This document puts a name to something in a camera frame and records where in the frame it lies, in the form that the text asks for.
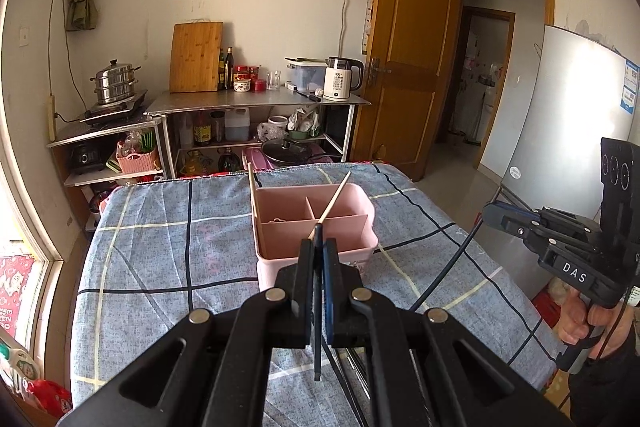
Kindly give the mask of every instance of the hand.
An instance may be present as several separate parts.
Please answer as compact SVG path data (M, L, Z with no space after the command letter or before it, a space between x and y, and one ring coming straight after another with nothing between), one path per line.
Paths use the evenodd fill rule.
M580 299L580 292L574 288L569 288L569 295L560 309L560 320L558 321L558 336L560 340L567 344L575 345L579 340L585 338L589 334L589 325L604 326L605 330L600 341L593 346L589 352L589 357L595 359L600 352L600 348L607 338L609 331L613 327L613 323L618 318L622 303L607 310L601 306L592 306L587 317L587 306ZM628 337L629 330L634 321L634 309L627 306L625 313L622 315L618 327L611 335L607 347L605 347L602 357L607 357L618 349Z

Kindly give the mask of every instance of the electric kettle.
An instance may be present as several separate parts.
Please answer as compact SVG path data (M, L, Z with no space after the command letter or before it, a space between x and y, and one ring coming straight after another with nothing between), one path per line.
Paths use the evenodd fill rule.
M347 100L351 90L360 89L364 65L353 58L329 57L324 73L324 97L331 100ZM351 86L351 68L358 68L358 83Z

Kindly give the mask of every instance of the cutting board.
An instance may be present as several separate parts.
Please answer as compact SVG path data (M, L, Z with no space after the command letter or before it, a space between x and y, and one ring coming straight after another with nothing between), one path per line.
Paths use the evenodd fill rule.
M174 26L169 91L218 90L222 22L191 22Z

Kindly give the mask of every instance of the bed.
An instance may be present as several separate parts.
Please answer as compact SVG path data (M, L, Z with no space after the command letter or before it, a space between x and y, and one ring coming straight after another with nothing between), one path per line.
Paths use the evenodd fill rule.
M351 171L376 209L379 247L365 285L408 308L466 233L396 168L314 164L257 173L262 187L338 183ZM238 307L258 291L245 173L119 188L95 232L78 292L71 346L78 405L190 309ZM555 370L561 343L508 274L472 241L427 299L443 307L531 385ZM356 426L325 365L314 382L311 350L275 349L264 425Z

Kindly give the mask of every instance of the hanging cloth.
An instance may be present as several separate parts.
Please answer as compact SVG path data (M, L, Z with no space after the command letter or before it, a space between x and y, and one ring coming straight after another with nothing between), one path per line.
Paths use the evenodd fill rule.
M93 0L69 0L66 30L93 30L98 22L98 12Z

